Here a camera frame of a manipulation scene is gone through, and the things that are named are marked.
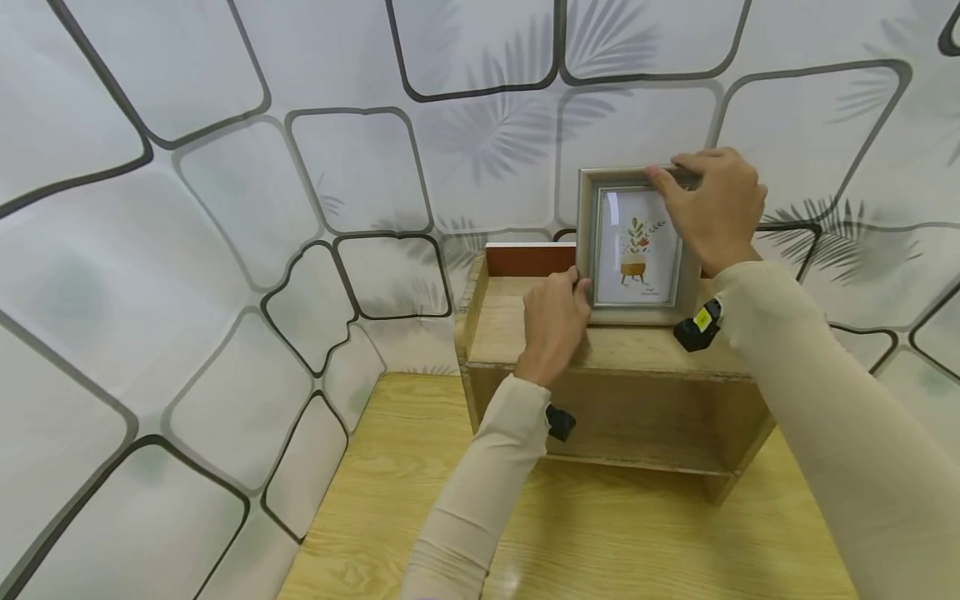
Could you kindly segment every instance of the shelf top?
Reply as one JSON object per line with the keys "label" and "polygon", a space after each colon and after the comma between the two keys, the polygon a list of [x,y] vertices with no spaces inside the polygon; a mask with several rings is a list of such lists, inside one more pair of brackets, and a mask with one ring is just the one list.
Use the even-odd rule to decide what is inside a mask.
{"label": "shelf top", "polygon": [[[468,351],[471,365],[513,365],[524,347],[523,295],[542,277],[490,277]],[[700,304],[712,296],[701,280]],[[746,366],[727,339],[718,335],[709,348],[687,352],[669,327],[591,326],[570,370],[646,372],[688,379],[750,380]]]}

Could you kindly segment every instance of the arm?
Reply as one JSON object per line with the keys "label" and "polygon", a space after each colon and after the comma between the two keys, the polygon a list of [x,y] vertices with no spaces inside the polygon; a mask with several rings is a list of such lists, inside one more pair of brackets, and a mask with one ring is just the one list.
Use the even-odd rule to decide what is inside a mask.
{"label": "arm", "polygon": [[547,388],[566,369],[587,329],[589,279],[574,267],[523,298],[526,348],[427,517],[400,588],[402,600],[480,597],[523,483],[546,454]]}
{"label": "arm", "polygon": [[715,278],[722,326],[777,419],[862,598],[960,593],[960,471],[781,267]]}
{"label": "arm", "polygon": [[479,598],[520,489],[546,453],[550,393],[504,379],[414,543],[400,598]]}

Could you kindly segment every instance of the yellow label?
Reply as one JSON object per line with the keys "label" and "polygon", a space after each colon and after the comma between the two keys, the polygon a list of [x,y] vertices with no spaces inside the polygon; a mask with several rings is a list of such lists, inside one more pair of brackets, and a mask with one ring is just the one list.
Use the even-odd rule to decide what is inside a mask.
{"label": "yellow label", "polygon": [[711,321],[713,321],[713,318],[709,312],[707,312],[706,308],[701,308],[697,316],[693,318],[693,322],[697,324],[697,328],[700,329],[701,333],[707,330]]}

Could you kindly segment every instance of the hand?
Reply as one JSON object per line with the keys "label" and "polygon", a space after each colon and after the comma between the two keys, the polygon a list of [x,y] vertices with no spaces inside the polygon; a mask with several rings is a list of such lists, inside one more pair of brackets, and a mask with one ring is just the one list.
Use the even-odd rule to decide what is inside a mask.
{"label": "hand", "polygon": [[703,182],[695,191],[681,188],[657,166],[647,177],[660,191],[673,227],[700,259],[707,275],[747,260],[761,260],[752,240],[763,215],[767,186],[757,183],[756,169],[733,148],[701,150],[672,158]]}
{"label": "hand", "polygon": [[590,320],[589,279],[577,268],[555,273],[523,297],[527,346],[516,361],[514,377],[549,387],[570,364]]}

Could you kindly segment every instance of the potted plant illustration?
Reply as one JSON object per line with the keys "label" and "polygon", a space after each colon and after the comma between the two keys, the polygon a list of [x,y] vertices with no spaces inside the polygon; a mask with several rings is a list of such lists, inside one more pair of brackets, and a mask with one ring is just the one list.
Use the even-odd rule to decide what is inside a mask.
{"label": "potted plant illustration", "polygon": [[639,277],[640,282],[646,284],[643,274],[647,271],[647,256],[650,254],[651,248],[650,239],[664,224],[664,221],[660,221],[648,229],[646,224],[638,220],[637,217],[631,220],[623,238],[626,242],[620,249],[621,285],[627,284],[627,277],[633,280]]}

